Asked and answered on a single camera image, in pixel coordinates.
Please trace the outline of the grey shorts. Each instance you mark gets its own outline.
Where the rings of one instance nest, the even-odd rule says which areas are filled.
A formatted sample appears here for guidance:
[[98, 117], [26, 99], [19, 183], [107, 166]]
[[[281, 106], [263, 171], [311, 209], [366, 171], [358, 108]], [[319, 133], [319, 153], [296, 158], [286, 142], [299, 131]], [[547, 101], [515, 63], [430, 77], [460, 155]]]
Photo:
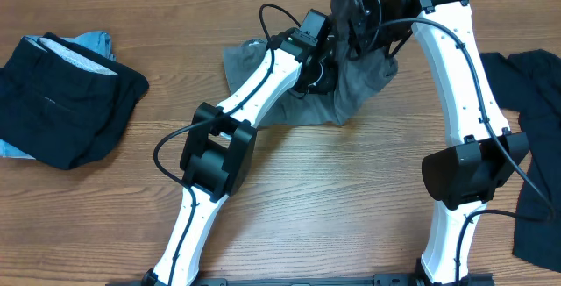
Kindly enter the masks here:
[[[277, 124], [321, 125], [343, 124], [362, 103], [378, 94], [396, 75], [396, 59], [387, 58], [383, 48], [360, 58], [348, 58], [347, 24], [344, 0], [330, 0], [335, 25], [335, 61], [338, 66], [337, 87], [326, 95], [302, 94], [294, 89], [285, 92], [260, 121], [259, 126]], [[252, 39], [236, 47], [224, 49], [224, 70], [231, 94], [249, 78], [266, 52], [266, 37]]]

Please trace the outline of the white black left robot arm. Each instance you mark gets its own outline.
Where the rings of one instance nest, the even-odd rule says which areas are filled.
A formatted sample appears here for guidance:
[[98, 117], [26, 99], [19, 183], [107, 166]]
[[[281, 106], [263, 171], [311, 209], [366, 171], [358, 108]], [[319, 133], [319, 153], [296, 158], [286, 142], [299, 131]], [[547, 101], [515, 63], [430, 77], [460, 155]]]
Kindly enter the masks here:
[[144, 285], [191, 285], [199, 273], [202, 250], [224, 202], [248, 175], [258, 126], [288, 90], [334, 90], [337, 71], [335, 25], [331, 17], [310, 10], [303, 22], [266, 37], [266, 52], [249, 78], [218, 105], [203, 103], [190, 125], [164, 142], [187, 135], [176, 177], [181, 208], [166, 250], [143, 277]]

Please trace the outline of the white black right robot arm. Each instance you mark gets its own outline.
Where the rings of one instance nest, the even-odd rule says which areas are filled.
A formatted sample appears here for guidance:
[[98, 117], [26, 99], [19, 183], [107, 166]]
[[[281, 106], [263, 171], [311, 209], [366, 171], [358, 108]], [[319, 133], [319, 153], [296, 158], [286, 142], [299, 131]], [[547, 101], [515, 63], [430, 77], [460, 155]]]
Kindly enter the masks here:
[[415, 39], [429, 63], [444, 114], [444, 150], [423, 159], [434, 200], [430, 236], [412, 275], [376, 275], [379, 285], [490, 285], [467, 267], [481, 214], [529, 152], [511, 131], [487, 81], [470, 0], [332, 0], [342, 11], [351, 59], [373, 50], [395, 56]]

